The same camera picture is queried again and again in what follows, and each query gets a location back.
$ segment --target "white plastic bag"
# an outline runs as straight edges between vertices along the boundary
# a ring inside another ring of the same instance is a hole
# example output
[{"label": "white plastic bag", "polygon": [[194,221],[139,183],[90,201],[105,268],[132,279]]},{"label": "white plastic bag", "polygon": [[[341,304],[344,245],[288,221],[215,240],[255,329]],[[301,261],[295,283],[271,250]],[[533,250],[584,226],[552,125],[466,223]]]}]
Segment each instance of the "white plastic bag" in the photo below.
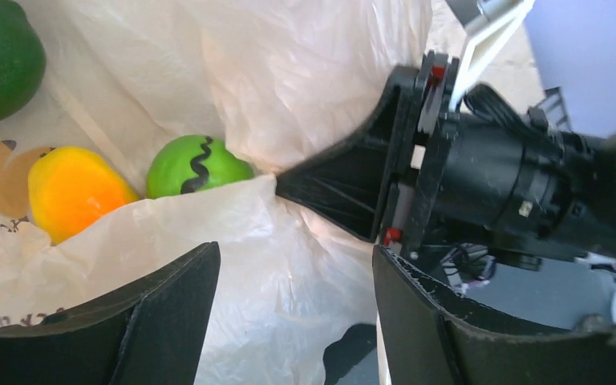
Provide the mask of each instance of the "white plastic bag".
[{"label": "white plastic bag", "polygon": [[361,123],[394,65],[419,63],[429,4],[18,2],[48,68],[34,100],[0,122],[0,325],[36,324],[218,241],[196,384],[322,383],[324,349],[375,321],[371,247],[276,198],[271,174],[136,202],[50,247],[19,221],[28,211],[20,166],[81,146],[143,192],[161,147],[199,133],[224,137],[263,172],[281,171]]}]

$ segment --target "lime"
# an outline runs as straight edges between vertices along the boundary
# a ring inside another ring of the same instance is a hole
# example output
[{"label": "lime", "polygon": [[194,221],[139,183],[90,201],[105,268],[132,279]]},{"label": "lime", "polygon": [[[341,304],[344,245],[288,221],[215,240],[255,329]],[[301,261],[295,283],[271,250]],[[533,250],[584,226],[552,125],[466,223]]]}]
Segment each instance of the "lime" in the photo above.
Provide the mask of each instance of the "lime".
[{"label": "lime", "polygon": [[22,109],[41,87],[46,55],[22,7],[0,0],[0,120]]},{"label": "lime", "polygon": [[150,199],[216,188],[253,178],[251,166],[211,136],[188,135],[168,143],[148,171]]}]

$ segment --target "robotic arm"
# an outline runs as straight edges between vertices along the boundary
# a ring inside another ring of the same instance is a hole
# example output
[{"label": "robotic arm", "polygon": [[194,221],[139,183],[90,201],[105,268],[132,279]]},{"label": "robotic arm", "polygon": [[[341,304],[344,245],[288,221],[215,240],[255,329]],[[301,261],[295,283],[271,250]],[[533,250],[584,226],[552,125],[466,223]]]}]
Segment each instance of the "robotic arm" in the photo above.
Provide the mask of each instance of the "robotic arm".
[{"label": "robotic arm", "polygon": [[571,335],[448,290],[448,263],[479,281],[499,264],[616,259],[616,134],[559,130],[544,109],[518,114],[476,84],[533,1],[448,4],[467,31],[462,58],[396,68],[362,126],[280,175],[276,192],[376,244],[395,385],[616,382],[616,326]]}]

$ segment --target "green ball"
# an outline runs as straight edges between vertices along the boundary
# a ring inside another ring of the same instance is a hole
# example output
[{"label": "green ball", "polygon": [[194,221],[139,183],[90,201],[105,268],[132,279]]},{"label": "green ball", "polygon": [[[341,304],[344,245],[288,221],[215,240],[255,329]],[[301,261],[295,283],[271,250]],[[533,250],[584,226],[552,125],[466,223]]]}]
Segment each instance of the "green ball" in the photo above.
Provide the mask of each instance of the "green ball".
[{"label": "green ball", "polygon": [[149,199],[173,197],[253,178],[251,166],[210,136],[182,136],[168,143],[148,171]]}]

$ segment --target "black cylindrical motor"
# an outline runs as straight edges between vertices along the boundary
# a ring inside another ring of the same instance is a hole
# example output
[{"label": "black cylindrical motor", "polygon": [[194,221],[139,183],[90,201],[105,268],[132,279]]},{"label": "black cylindrical motor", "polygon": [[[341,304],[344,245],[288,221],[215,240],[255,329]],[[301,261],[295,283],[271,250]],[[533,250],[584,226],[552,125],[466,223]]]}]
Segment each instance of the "black cylindrical motor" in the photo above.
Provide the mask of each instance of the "black cylindrical motor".
[{"label": "black cylindrical motor", "polygon": [[616,135],[537,129],[557,142],[558,156],[494,121],[461,114],[434,211],[494,233],[616,257]]}]

